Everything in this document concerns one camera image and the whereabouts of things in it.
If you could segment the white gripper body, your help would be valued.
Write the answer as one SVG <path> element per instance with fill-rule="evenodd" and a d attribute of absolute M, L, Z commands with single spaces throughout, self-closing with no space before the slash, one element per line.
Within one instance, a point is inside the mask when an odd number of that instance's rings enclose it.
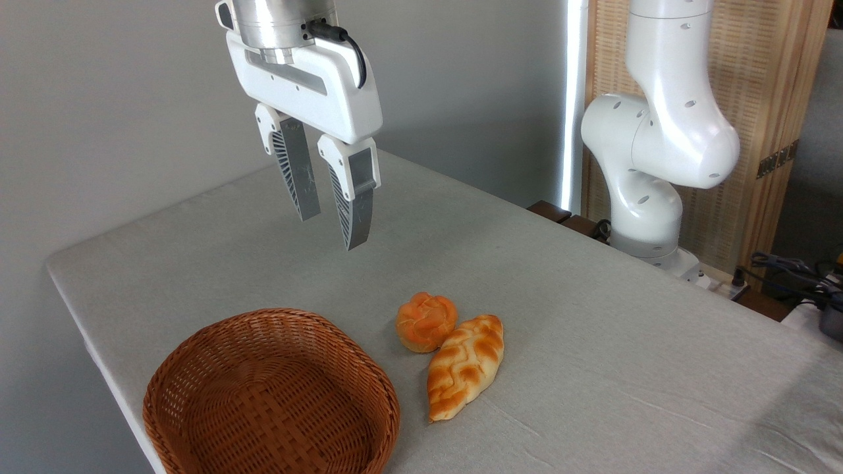
<path fill-rule="evenodd" d="M 289 51 L 290 64 L 268 63 L 234 31 L 226 41 L 238 81 L 252 99 L 347 144 L 377 134 L 382 108 L 373 73 L 358 89 L 353 48 L 316 39 Z"/>

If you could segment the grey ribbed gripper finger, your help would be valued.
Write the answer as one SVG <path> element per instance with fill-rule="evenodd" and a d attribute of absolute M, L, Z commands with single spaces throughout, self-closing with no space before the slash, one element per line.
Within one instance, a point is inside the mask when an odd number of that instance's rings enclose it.
<path fill-rule="evenodd" d="M 341 234 L 350 251 L 367 241 L 373 193 L 381 186 L 375 141 L 368 138 L 361 143 L 346 144 L 330 135 L 322 135 L 318 150 L 329 166 Z"/>
<path fill-rule="evenodd" d="M 256 105 L 255 118 L 264 150 L 277 160 L 299 219 L 320 214 L 304 123 L 266 104 Z"/>

